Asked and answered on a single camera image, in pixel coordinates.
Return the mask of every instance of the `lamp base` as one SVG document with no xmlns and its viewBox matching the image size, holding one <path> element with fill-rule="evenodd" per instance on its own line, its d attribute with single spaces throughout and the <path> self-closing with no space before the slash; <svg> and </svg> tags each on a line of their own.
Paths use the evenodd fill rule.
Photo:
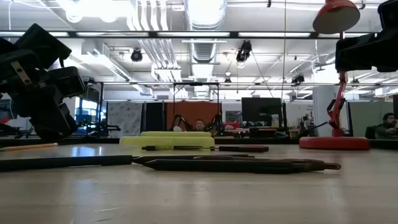
<svg viewBox="0 0 398 224">
<path fill-rule="evenodd" d="M 302 137 L 302 149 L 320 150 L 369 150 L 369 140 L 360 137 Z"/>
</svg>

